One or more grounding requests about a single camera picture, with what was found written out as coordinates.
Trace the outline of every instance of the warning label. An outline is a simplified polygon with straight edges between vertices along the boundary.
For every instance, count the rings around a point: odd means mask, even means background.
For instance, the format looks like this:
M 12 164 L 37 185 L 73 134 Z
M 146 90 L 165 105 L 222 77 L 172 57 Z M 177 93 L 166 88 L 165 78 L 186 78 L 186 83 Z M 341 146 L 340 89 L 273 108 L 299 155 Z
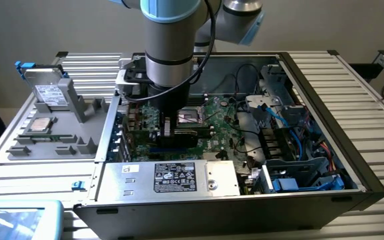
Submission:
M 153 191 L 156 193 L 194 192 L 196 182 L 193 162 L 154 164 Z
M 42 101 L 48 106 L 66 106 L 68 102 L 65 96 L 56 85 L 36 85 Z

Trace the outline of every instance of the green circuit board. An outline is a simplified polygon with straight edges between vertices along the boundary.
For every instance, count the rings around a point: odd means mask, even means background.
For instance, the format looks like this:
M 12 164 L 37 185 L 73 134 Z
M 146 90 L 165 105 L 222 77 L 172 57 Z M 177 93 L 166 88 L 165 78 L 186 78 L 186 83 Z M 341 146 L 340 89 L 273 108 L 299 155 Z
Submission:
M 218 96 L 218 100 L 210 98 L 205 105 L 200 107 L 186 107 L 184 109 L 197 109 L 201 112 L 201 123 L 190 122 L 182 123 L 182 128 L 189 127 L 204 127 L 213 126 L 213 135 L 210 138 L 200 138 L 197 140 L 197 146 L 194 148 L 185 148 L 181 152 L 152 152 L 152 148 L 156 148 L 156 145 L 149 142 L 149 132 L 158 127 L 158 111 L 148 103 L 138 107 L 136 113 L 140 113 L 138 117 L 134 117 L 134 126 L 142 126 L 145 122 L 145 128 L 138 129 L 134 127 L 129 130 L 133 138 L 133 149 L 132 149 L 132 162 L 148 162 L 148 161 L 169 161 L 169 160 L 200 160 L 210 159 L 221 149 L 227 151 L 228 159 L 232 160 L 236 167 L 243 168 L 243 162 L 247 155 L 244 153 L 235 153 L 235 149 L 229 146 L 229 139 L 232 138 L 233 144 L 239 142 L 243 135 L 241 132 L 232 129 L 225 121 L 225 116 L 235 119 L 235 109 L 228 106 L 221 106 L 220 102 L 228 103 L 228 98 Z M 244 151 L 245 148 L 240 144 L 237 149 Z

